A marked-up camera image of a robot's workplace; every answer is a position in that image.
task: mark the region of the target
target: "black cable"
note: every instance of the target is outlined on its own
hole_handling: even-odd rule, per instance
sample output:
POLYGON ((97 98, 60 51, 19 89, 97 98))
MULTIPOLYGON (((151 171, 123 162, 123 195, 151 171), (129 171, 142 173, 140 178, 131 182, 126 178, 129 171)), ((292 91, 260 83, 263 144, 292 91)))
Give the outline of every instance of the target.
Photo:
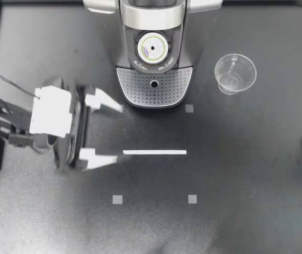
POLYGON ((2 75, 0 75, 0 79, 12 86, 14 86, 15 88, 17 88, 18 90, 22 91, 23 93, 32 96, 32 97, 37 97, 35 96, 35 94, 28 92, 27 90, 25 90, 24 88, 20 87, 19 85, 17 85, 15 82, 8 80, 7 78, 3 77, 2 75))

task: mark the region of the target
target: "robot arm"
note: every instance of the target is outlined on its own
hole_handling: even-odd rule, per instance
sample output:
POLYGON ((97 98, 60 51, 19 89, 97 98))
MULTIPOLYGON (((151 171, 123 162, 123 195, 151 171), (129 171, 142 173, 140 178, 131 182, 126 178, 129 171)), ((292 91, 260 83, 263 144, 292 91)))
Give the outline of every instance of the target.
POLYGON ((57 77, 35 90, 32 112, 0 99, 0 138, 38 153, 53 148, 59 168, 89 170, 116 163, 118 156, 96 155, 95 149, 84 148, 86 126, 80 122, 87 108, 95 111, 104 105, 122 113, 122 105, 98 88, 94 95, 80 93, 83 90, 66 89, 57 77))

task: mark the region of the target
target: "cup rim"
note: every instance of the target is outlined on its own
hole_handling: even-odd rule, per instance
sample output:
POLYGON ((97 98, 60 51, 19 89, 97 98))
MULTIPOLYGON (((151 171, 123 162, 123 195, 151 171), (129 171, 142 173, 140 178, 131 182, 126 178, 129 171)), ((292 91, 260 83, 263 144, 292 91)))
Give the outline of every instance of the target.
POLYGON ((239 53, 230 53, 230 54, 227 54, 227 55, 225 55, 225 56, 222 56, 222 57, 217 61, 217 63, 216 63, 216 66, 215 66, 215 79, 216 79, 217 83, 218 83, 222 88, 224 88, 225 90, 229 90, 230 92, 236 92, 236 93, 238 93, 238 92, 246 91, 246 90, 248 90, 250 87, 252 87, 253 84, 256 82, 256 79, 257 79, 257 69, 256 69, 256 65, 253 63, 253 61, 252 61, 249 57, 247 57, 247 56, 245 56, 245 55, 242 55, 242 54, 239 54, 239 53), (217 78, 217 66, 218 66, 218 64, 219 64, 224 58, 229 57, 229 56, 240 56, 240 57, 243 57, 243 58, 245 58, 246 60, 248 60, 248 61, 250 62, 250 64, 253 66, 253 69, 255 70, 255 77, 254 77, 253 81, 251 82, 251 84, 250 84, 248 87, 245 87, 245 88, 243 88, 243 89, 235 90, 235 89, 227 88, 227 87, 225 87, 221 82, 219 82, 219 80, 218 80, 218 78, 217 78))

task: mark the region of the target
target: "single-serve coffee machine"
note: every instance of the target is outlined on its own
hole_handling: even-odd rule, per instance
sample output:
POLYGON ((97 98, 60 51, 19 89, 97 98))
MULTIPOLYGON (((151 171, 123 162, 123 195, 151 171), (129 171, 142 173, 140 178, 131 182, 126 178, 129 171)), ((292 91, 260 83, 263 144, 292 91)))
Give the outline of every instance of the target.
POLYGON ((222 1, 83 0, 126 100, 143 108, 184 99, 222 1))

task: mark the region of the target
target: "white tape strip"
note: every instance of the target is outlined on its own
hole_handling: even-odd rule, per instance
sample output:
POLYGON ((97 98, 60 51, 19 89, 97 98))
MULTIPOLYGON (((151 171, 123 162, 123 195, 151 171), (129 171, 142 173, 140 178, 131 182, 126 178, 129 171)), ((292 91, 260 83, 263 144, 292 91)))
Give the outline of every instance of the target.
POLYGON ((124 150, 125 155, 186 155, 186 150, 124 150))

